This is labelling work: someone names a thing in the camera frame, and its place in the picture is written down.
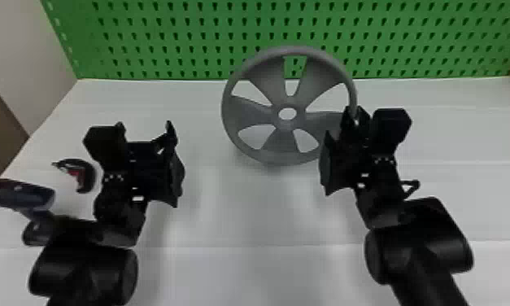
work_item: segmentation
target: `white table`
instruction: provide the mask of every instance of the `white table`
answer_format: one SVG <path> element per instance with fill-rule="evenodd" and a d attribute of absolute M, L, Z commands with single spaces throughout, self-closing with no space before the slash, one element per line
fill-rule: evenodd
<path fill-rule="evenodd" d="M 439 197 L 470 239 L 474 270 L 456 276 L 468 301 L 510 305 L 510 78 L 356 85 L 369 112 L 408 110 L 413 126 L 398 150 L 399 171 L 421 180 L 415 197 Z M 364 266 L 366 229 L 353 194 L 324 197 L 316 162 L 271 170 L 238 152 L 220 121 L 223 88 L 222 81 L 78 81 L 3 176 L 54 188 L 54 212 L 91 218 L 99 184 L 79 195 L 50 162 L 90 160 L 81 140 L 91 125 L 121 120 L 129 140 L 148 140 L 172 120 L 185 193 L 177 209 L 149 206 L 129 305 L 396 305 Z M 240 90 L 259 96 L 248 84 Z M 341 111 L 343 90 L 330 90 L 313 109 Z M 41 250 L 22 245 L 26 223 L 0 209 L 0 305 L 46 302 L 26 288 Z"/>

